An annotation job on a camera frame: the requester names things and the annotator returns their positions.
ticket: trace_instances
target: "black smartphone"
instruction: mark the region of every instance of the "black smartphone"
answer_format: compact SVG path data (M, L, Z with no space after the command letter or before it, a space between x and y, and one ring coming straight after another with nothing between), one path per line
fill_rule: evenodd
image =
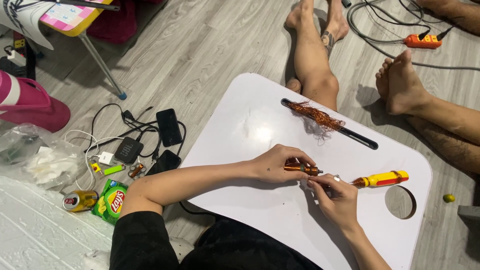
M181 134L174 109L156 113L156 122L162 134L163 146L169 147L181 143Z
M180 166L181 158L170 150L165 150L146 175L174 170Z

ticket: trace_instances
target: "lay's chip bag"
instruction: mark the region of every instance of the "lay's chip bag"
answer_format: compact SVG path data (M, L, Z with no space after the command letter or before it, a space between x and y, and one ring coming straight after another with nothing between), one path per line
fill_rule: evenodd
M127 194L128 186L108 179L100 194L100 198L92 210L92 214L102 217L106 222L115 225L120 216L121 205Z

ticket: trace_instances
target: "hand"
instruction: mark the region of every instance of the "hand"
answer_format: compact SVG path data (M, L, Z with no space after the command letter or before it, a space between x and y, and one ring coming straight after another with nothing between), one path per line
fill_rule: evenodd
M329 185L337 192L338 197L329 198L322 185ZM342 180L337 182L329 173L310 177L307 186L314 190L318 205L325 216L344 234L360 226L357 221L357 187Z
M259 180L270 183L283 183L289 180L308 179L308 174L300 171L289 172L283 169L287 160L305 165L315 166L313 161L305 152L295 147L287 147L280 144L275 145L267 152L252 159L250 165Z

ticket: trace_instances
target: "gray laminate floor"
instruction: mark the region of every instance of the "gray laminate floor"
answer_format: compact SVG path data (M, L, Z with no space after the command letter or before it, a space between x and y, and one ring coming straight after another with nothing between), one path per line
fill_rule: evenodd
M37 80L72 111L70 122L58 134L63 135L71 129L90 132L94 114L111 102L120 104L135 116L154 106L142 116L142 121L153 121L155 112L174 108L177 118L188 128L180 153L180 157L184 158L234 77L252 72L280 84L285 83L286 77L290 78L291 36L283 23L295 2L170 0L123 58L100 51L129 95L125 101L118 100L109 92L111 86L80 40L50 32L56 50L44 49L46 56L38 63ZM413 20L413 16L396 0L386 0L380 5L399 19ZM324 24L327 3L316 0L315 6L315 14ZM420 27L379 25L366 10L358 12L355 21L364 33L382 39L406 37L424 31ZM438 34L447 27L445 23L436 24L433 31ZM381 47L395 55L405 49L403 45ZM431 64L480 67L479 47L480 37L454 28L439 49L414 49L413 59ZM412 269L480 269L478 235L475 238L456 214L458 205L472 204L475 181L438 157L402 117L385 113L378 100L374 78L384 58L351 31L335 45L330 65L340 82L339 112L416 149L432 166L433 183ZM415 69L431 93L480 110L480 72ZM0 122L1 130L11 126ZM128 128L120 119L119 109L110 106L97 118L94 134L102 138L116 136L126 130ZM88 141L84 138L83 134L70 133L67 140L86 148ZM155 134L146 134L142 140L145 151L153 149L156 141ZM112 152L117 146L118 142L102 150ZM175 152L177 149L178 146L174 146L171 150ZM150 160L146 159L145 163L149 165ZM79 178L82 186L88 185L87 176ZM117 173L112 178L127 184L131 181L126 174ZM97 180L95 189L101 190L104 181ZM74 185L66 186L63 192L75 188ZM456 196L454 203L442 201L442 195L447 193ZM389 203L396 211L405 210L406 206L397 200L389 200ZM168 207L165 216L169 234L192 243L211 222L208 217L183 212L178 205Z

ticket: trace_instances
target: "small lime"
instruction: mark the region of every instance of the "small lime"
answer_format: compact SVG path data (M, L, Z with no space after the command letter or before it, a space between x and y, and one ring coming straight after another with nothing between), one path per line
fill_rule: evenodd
M444 195L444 202L449 203L449 202L454 202L455 201L455 196L452 194L445 194Z

